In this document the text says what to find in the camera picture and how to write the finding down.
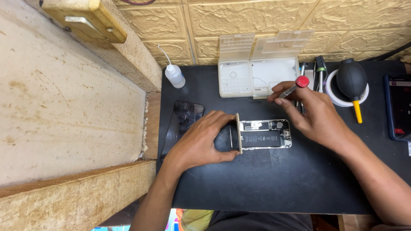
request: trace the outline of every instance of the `white plastic bottle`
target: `white plastic bottle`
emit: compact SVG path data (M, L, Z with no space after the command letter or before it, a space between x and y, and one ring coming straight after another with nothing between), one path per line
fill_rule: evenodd
M166 77L169 79L170 83L175 88L182 88L185 85L185 78L184 75L181 73L180 68L177 65L172 65L168 55L161 49L160 44L157 46L160 50L166 55L167 59L169 60L169 65L167 65L165 74Z

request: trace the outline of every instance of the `yellow cloth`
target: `yellow cloth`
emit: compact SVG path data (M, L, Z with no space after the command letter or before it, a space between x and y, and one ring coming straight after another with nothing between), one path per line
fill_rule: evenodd
M210 223L213 212L214 210L177 209L179 228L184 231L204 231Z

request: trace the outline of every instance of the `phone screen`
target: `phone screen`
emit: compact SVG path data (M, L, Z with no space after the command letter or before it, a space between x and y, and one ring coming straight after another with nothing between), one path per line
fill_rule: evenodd
M160 161L163 162L167 153L181 139L182 136L204 114L204 106L201 104L177 100L174 103L169 129L161 151Z
M394 134L411 140L411 75L389 75Z

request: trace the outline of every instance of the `clear plastic box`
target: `clear plastic box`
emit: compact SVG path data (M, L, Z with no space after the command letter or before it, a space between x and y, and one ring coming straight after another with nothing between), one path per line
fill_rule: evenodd
M282 31L258 38L251 59L254 33L221 35L220 96L264 99L279 82L294 81L300 75L298 55L313 34L314 30Z

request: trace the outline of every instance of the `small screw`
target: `small screw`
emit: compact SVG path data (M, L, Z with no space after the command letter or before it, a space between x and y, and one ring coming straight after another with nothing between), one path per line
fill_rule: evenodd
M68 33L70 33L72 31L70 29L70 27L68 27L68 26L63 27L62 29L63 29L63 31L68 32Z

